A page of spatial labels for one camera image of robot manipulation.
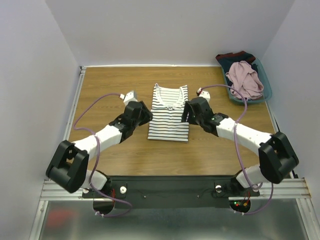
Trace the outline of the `black white striped tank top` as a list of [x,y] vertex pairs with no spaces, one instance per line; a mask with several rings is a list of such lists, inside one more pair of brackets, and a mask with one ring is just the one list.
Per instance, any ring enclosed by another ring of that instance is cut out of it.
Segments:
[[189,124],[182,121],[185,103],[189,100],[188,86],[166,88],[157,83],[153,87],[147,138],[156,141],[187,143]]

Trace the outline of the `pink tank top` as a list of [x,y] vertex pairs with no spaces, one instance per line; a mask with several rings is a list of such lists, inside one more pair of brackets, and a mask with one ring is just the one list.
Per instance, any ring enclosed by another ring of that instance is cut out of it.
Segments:
[[255,100],[263,96],[264,86],[248,62],[234,62],[225,76],[231,82],[233,97],[241,99],[242,95],[247,100]]

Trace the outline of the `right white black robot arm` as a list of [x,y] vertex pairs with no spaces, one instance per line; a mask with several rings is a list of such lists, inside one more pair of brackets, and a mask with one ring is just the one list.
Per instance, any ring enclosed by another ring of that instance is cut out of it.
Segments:
[[237,123],[223,113],[214,113],[203,97],[186,101],[181,120],[198,125],[216,137],[232,140],[236,147],[244,146],[258,156],[258,164],[242,167],[230,182],[231,192],[235,195],[242,195],[248,188],[256,189],[262,183],[279,184],[299,164],[284,133],[261,132]]

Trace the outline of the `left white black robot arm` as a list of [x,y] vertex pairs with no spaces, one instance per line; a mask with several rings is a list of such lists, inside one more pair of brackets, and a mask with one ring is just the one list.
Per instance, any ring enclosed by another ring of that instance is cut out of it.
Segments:
[[130,101],[124,112],[100,131],[74,142],[60,142],[45,175],[69,193],[86,188],[94,189],[100,197],[108,196],[111,193],[109,178],[99,171],[88,170],[89,161],[94,157],[98,160],[102,151],[122,143],[138,126],[152,118],[143,101]]

